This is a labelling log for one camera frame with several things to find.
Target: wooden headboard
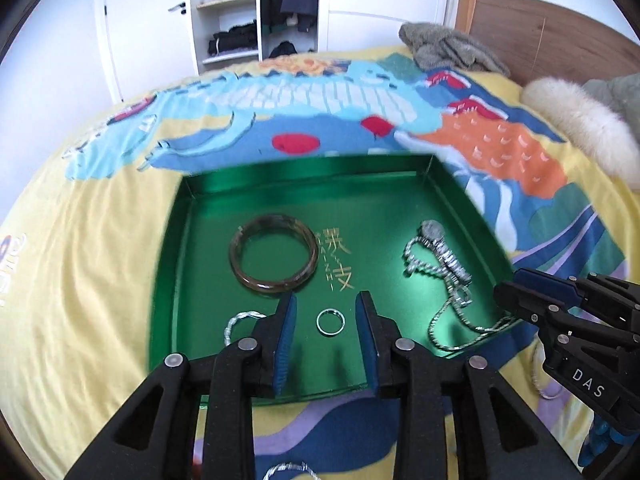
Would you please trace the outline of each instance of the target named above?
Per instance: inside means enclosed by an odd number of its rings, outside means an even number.
[[[579,84],[640,72],[640,46],[607,25],[540,0],[459,0],[456,29],[492,49],[525,85]]]

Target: orange pattern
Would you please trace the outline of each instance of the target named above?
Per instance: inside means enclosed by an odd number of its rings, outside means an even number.
[[[335,73],[344,72],[342,67],[335,66],[334,62],[330,59],[309,59],[299,56],[280,56],[275,59],[265,59],[260,62],[260,68],[290,74],[304,72],[305,75],[309,76],[322,75],[325,70]]]
[[[517,180],[529,196],[553,198],[567,183],[560,163],[520,123],[490,120],[475,111],[447,114],[440,129],[415,138],[454,147],[476,170]]]

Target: white wardrobe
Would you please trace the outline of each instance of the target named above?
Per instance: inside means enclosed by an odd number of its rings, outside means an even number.
[[[95,0],[102,63],[114,102],[208,70],[263,60],[281,41],[300,53],[399,44],[403,22],[444,22],[447,0],[319,0],[318,25],[261,34],[260,0]],[[220,30],[257,20],[258,43],[210,56]]]

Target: yellow bedspread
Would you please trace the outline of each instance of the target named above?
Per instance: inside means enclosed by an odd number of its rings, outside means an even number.
[[[406,50],[377,49],[331,58],[381,60],[393,52],[409,56]],[[337,70],[323,56],[310,55],[232,69],[236,74],[307,75]],[[520,106],[520,88],[513,82],[494,74],[467,76],[505,104]],[[215,77],[207,73],[201,79]],[[180,87],[194,81],[184,81]],[[156,264],[182,177],[180,171],[139,171],[147,160],[146,152],[140,152],[129,153],[130,160],[123,160],[117,171],[102,178],[70,178],[70,159],[80,156],[83,143],[100,136],[100,128],[112,115],[113,111],[106,112],[54,153],[0,227],[0,411],[47,480],[64,476],[147,373]],[[151,146],[228,124],[228,114],[164,118],[153,126],[152,138],[146,142]],[[570,144],[531,135],[543,153],[558,161],[566,181],[575,183],[587,197],[621,251],[620,272],[640,282],[638,197],[606,177]],[[506,250],[512,258],[523,252],[515,247]],[[532,351],[533,344],[526,345],[501,373],[540,413],[544,401],[530,384]],[[255,435],[281,432],[306,409],[308,403],[256,409]],[[554,409],[552,431],[575,460],[591,412],[568,397]],[[379,461],[361,468],[318,472],[323,480],[391,478],[393,455],[391,447]]]

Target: wardrobe door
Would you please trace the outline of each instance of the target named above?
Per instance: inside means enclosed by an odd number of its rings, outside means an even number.
[[[198,74],[188,0],[105,3],[111,56],[123,99]]]

